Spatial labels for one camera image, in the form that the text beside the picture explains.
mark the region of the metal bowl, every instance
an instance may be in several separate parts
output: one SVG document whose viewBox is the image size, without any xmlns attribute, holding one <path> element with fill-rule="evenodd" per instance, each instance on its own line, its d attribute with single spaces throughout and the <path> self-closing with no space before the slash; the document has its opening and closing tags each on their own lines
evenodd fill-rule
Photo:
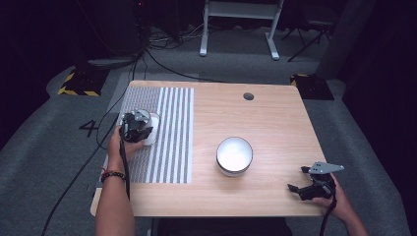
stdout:
<svg viewBox="0 0 417 236">
<path fill-rule="evenodd" d="M 227 176 L 242 175 L 249 168 L 252 157 L 252 147 L 239 137 L 227 138 L 217 148 L 217 165 Z"/>
</svg>

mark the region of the wooden table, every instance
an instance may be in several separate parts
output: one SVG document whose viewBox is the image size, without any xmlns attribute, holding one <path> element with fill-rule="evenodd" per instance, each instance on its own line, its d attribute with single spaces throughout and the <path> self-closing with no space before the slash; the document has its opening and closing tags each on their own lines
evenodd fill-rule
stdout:
<svg viewBox="0 0 417 236">
<path fill-rule="evenodd" d="M 287 184 L 312 184 L 301 166 L 326 161 L 296 87 L 134 81 L 130 87 L 194 88 L 193 172 L 190 184 L 131 185 L 135 216 L 320 215 Z M 245 92 L 255 98 L 246 100 Z M 249 142 L 254 159 L 240 177 L 223 175 L 216 149 L 228 137 Z M 95 215 L 101 189 L 91 204 Z"/>
</svg>

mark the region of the dark curtain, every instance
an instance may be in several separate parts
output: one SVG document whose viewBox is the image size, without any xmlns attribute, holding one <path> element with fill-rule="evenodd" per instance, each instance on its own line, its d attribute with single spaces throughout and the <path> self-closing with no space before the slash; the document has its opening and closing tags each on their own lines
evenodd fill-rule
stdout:
<svg viewBox="0 0 417 236">
<path fill-rule="evenodd" d="M 417 235 L 417 192 L 410 185 L 417 177 L 416 29 L 414 1 L 377 1 L 338 75 L 346 82 L 343 101 L 402 196 L 412 235 Z"/>
</svg>

